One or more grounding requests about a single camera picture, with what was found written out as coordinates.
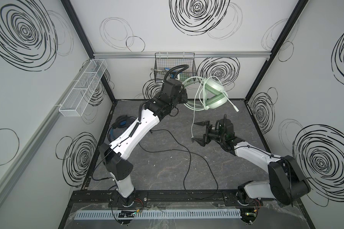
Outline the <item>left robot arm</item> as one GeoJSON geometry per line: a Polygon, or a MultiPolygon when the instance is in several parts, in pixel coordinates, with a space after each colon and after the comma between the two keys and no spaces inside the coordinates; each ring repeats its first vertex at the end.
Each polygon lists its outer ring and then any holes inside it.
{"type": "Polygon", "coordinates": [[[167,115],[171,115],[178,104],[186,104],[187,92],[178,74],[189,65],[178,65],[167,71],[160,92],[139,106],[138,117],[110,144],[103,143],[99,152],[103,164],[115,181],[117,197],[124,207],[134,203],[135,188],[131,181],[133,164],[128,161],[132,151],[144,136],[167,115]]]}

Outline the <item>mint green headphones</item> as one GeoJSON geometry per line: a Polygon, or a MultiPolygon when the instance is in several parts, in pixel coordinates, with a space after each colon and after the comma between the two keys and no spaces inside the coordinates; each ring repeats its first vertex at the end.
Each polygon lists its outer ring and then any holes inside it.
{"type": "Polygon", "coordinates": [[[229,102],[236,112],[239,109],[229,100],[228,94],[222,82],[216,76],[207,78],[194,76],[183,81],[185,88],[192,84],[199,83],[193,102],[184,104],[188,109],[193,111],[204,111],[216,109],[226,102],[229,102]]]}

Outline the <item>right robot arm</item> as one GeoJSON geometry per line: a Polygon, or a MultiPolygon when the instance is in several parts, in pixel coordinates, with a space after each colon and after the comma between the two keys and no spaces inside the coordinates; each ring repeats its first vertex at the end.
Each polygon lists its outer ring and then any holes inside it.
{"type": "Polygon", "coordinates": [[[204,147],[215,141],[225,152],[255,164],[268,174],[267,181],[248,181],[238,187],[236,196],[240,205],[247,206],[258,198],[291,205],[310,193],[311,186],[292,156],[278,156],[254,147],[236,136],[234,125],[227,117],[216,121],[215,125],[208,120],[195,125],[205,127],[202,138],[193,138],[199,145],[204,147]]]}

